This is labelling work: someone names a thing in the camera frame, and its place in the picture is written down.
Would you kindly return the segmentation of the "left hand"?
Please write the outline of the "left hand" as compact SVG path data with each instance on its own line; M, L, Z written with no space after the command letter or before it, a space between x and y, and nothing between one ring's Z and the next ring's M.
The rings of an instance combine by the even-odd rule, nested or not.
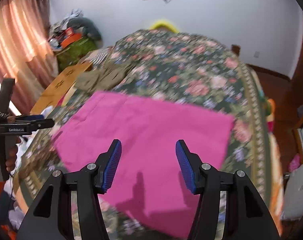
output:
M15 163L17 159L18 152L18 144L21 142L19 137L15 137L15 145L9 150L9 157L7 157L6 161L6 169L8 172L11 172L15 168Z

